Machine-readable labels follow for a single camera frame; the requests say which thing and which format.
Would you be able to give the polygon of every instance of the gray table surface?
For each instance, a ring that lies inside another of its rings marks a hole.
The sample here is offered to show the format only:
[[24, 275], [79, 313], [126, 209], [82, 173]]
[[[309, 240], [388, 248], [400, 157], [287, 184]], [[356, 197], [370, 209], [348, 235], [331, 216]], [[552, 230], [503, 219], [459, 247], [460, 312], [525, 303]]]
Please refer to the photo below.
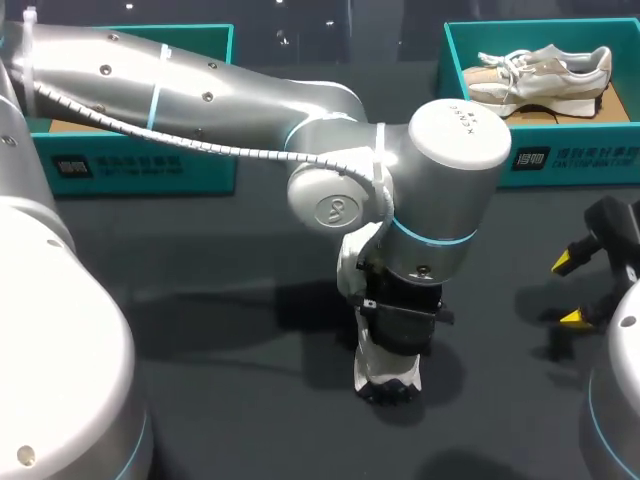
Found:
[[[401, 122], [430, 98], [434, 70], [407, 69], [376, 82], [366, 69], [280, 73], [343, 81], [372, 121]], [[376, 102], [392, 81], [397, 101]], [[134, 333], [157, 436], [151, 480], [588, 479], [577, 419], [600, 339], [552, 364], [536, 318], [607, 291], [604, 258], [564, 280], [550, 267], [585, 234], [585, 208], [637, 189], [496, 194], [445, 288], [457, 324], [436, 332], [422, 398], [372, 408], [336, 342], [353, 321], [334, 286], [338, 243], [292, 217], [284, 169], [242, 161], [237, 181], [229, 198], [60, 204]]]

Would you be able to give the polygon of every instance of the dark gray floor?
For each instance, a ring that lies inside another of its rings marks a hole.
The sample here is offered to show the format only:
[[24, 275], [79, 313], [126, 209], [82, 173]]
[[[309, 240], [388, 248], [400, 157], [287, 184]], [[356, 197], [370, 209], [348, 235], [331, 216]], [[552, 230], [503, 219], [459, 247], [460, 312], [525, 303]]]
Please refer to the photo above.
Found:
[[[220, 234], [200, 250], [174, 239], [172, 257], [170, 247], [162, 250], [170, 238], [150, 238], [146, 264], [154, 275], [179, 280], [187, 268], [192, 277], [224, 278], [235, 271], [224, 265], [240, 269], [239, 286], [226, 291], [176, 287], [120, 300], [155, 418], [157, 478], [586, 479], [577, 417], [599, 339], [580, 341], [575, 361], [551, 364], [539, 358], [546, 334], [536, 316], [607, 289], [602, 258], [568, 281], [549, 273], [566, 244], [585, 233], [583, 210], [604, 193], [495, 197], [463, 271], [446, 288], [458, 321], [437, 331], [424, 395], [389, 409], [352, 393], [352, 356], [335, 341], [351, 317], [323, 281], [335, 265], [333, 245], [290, 234]], [[121, 251], [109, 264], [129, 264], [133, 275], [142, 251]], [[185, 267], [180, 257], [188, 252], [210, 257]], [[306, 285], [291, 286], [296, 272]], [[262, 280], [248, 286], [243, 276]]]

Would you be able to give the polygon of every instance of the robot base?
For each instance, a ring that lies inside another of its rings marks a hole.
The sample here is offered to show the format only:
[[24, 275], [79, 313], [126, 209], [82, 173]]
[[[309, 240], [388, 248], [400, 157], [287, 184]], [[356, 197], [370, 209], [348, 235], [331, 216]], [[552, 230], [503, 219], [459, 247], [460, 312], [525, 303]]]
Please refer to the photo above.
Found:
[[620, 303], [591, 373], [580, 449], [593, 480], [639, 480], [640, 284]]
[[53, 231], [2, 206], [0, 223], [0, 480], [146, 480], [127, 321]]

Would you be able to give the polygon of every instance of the beige sneaker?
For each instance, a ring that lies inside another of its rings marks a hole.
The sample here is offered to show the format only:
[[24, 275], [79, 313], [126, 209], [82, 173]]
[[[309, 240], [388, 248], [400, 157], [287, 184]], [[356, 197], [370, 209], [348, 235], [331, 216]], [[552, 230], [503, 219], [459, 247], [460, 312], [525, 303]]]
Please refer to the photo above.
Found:
[[478, 54], [483, 67], [464, 71], [471, 100], [508, 117], [537, 105], [555, 113], [593, 117], [596, 99], [611, 79], [611, 50], [566, 53], [549, 45], [530, 52], [517, 50], [504, 57]]

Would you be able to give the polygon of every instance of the teal box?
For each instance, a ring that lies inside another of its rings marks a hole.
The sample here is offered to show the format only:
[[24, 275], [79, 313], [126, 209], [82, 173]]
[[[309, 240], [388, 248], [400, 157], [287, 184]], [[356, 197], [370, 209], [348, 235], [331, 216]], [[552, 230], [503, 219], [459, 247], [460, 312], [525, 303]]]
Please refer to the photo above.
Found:
[[[480, 63], [478, 52], [502, 56], [549, 44], [566, 52], [608, 46], [612, 83], [630, 122], [510, 126], [513, 146], [500, 186], [640, 184], [640, 23], [635, 18], [447, 23], [438, 97], [469, 100], [462, 72]], [[531, 169], [514, 170], [532, 155]]]
[[[104, 27], [230, 63], [232, 25]], [[117, 133], [47, 133], [28, 119], [56, 196], [230, 195], [236, 159], [159, 145]]]

